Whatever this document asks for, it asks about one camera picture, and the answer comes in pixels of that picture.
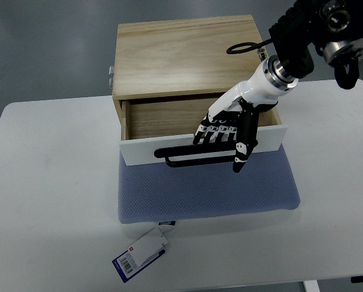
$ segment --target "white table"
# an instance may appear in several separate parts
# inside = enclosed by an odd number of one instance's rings
[[[0,291],[164,291],[363,274],[363,82],[281,98],[301,204],[184,220],[126,284],[111,261],[154,223],[118,222],[111,97],[9,105],[0,120]]]

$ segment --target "barcode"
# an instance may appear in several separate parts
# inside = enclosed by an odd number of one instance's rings
[[[122,260],[120,260],[119,263],[122,265],[126,274],[130,274],[133,271],[131,264],[125,257]]]

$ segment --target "black drawer handle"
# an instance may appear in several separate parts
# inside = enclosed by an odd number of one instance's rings
[[[156,158],[165,158],[165,162],[169,167],[187,167],[204,164],[215,164],[223,162],[234,161],[234,155],[228,156],[216,156],[208,158],[187,159],[182,161],[171,161],[170,157],[196,155],[204,153],[215,153],[222,151],[231,151],[236,149],[236,142],[221,142],[221,143],[209,143],[209,144],[197,144],[197,145],[185,145],[168,148],[159,148],[155,150],[154,156]]]

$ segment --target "black cable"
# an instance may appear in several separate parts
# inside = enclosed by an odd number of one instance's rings
[[[229,54],[229,55],[234,55],[234,54],[242,54],[242,53],[246,53],[246,52],[250,52],[252,50],[257,50],[257,49],[260,49],[261,47],[267,45],[267,44],[270,44],[272,43],[272,39],[268,39],[266,41],[262,41],[261,43],[257,44],[257,43],[252,43],[252,42],[246,42],[246,43],[241,43],[241,44],[235,44],[234,46],[231,46],[229,47],[227,50],[226,50],[226,54]],[[246,49],[239,49],[239,50],[236,50],[240,47],[246,47],[246,46],[249,46],[247,47]]]

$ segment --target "open drawer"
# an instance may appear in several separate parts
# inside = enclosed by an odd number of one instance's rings
[[[191,145],[193,133],[218,94],[182,97],[180,100],[134,100],[122,102],[122,141],[119,146],[126,165],[164,162],[155,150]],[[276,109],[260,114],[254,153],[279,149],[287,126],[282,125]],[[234,155],[235,150],[200,155],[200,158]]]

